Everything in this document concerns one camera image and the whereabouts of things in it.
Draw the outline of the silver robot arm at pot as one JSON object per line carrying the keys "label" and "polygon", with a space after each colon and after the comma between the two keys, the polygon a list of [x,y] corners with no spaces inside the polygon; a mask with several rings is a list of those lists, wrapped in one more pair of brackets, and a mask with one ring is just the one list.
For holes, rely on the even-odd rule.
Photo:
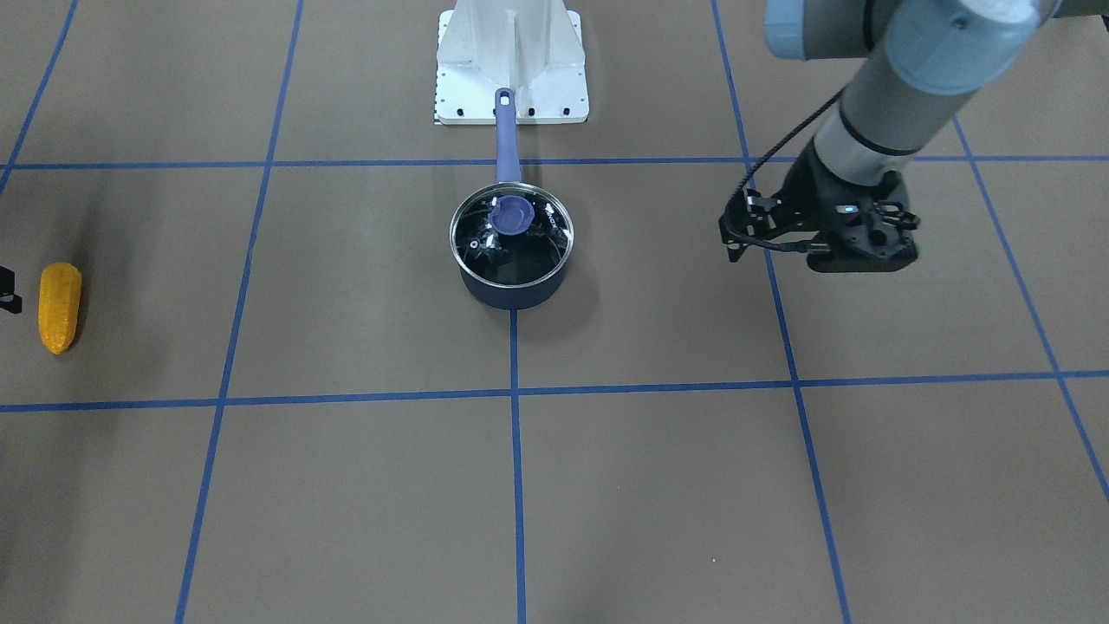
{"label": "silver robot arm at pot", "polygon": [[[737,183],[718,218],[729,260],[752,248],[801,254],[821,273],[899,272],[919,250],[903,168],[1027,47],[1059,1],[769,1],[776,58],[859,58],[846,86],[808,115],[820,130],[765,195]],[[542,120],[582,114],[586,47],[562,1],[459,1],[439,21],[439,90],[457,117],[496,127],[496,180],[461,203],[449,249],[487,307],[529,309],[564,279],[569,212],[523,182],[520,103]]]}

